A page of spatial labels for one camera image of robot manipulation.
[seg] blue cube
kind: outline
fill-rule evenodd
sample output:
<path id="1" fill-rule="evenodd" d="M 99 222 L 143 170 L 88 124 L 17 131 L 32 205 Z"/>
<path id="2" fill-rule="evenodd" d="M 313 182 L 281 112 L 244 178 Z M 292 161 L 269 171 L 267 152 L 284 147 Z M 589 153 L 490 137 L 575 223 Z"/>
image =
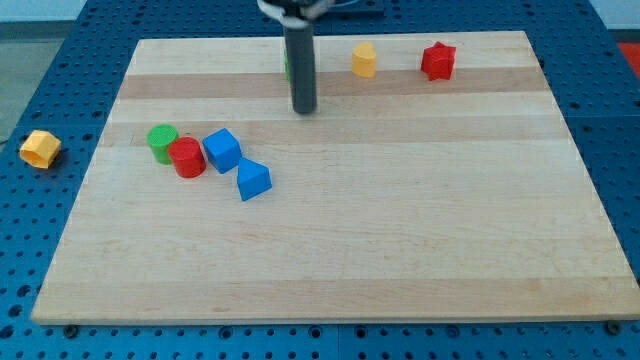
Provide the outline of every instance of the blue cube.
<path id="1" fill-rule="evenodd" d="M 202 140 L 209 162 L 220 174 L 233 169 L 242 157 L 240 143 L 227 129 L 220 129 Z"/>
<path id="2" fill-rule="evenodd" d="M 242 201 L 247 201 L 271 189 L 269 168 L 247 158 L 238 164 L 238 189 Z"/>

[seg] wooden tabletop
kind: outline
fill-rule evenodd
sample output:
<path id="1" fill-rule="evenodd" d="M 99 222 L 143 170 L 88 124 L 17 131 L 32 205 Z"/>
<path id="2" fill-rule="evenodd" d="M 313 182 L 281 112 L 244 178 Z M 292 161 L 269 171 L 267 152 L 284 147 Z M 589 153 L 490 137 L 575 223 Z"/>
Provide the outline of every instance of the wooden tabletop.
<path id="1" fill-rule="evenodd" d="M 372 41 L 378 72 L 350 72 Z M 450 81 L 419 69 L 456 46 Z M 32 317 L 42 324 L 627 319 L 640 291 L 523 32 L 316 37 L 318 111 L 281 38 L 140 41 Z M 179 178 L 146 132 L 228 128 Z"/>

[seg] red star block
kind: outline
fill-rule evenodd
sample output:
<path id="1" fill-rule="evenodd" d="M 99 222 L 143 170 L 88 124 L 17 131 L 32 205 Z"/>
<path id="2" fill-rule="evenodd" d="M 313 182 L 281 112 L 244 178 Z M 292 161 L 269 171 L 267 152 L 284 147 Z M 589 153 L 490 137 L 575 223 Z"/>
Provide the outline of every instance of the red star block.
<path id="1" fill-rule="evenodd" d="M 456 48 L 436 42 L 433 47 L 424 49 L 420 69 L 429 74 L 429 81 L 451 79 L 453 63 L 456 60 Z"/>

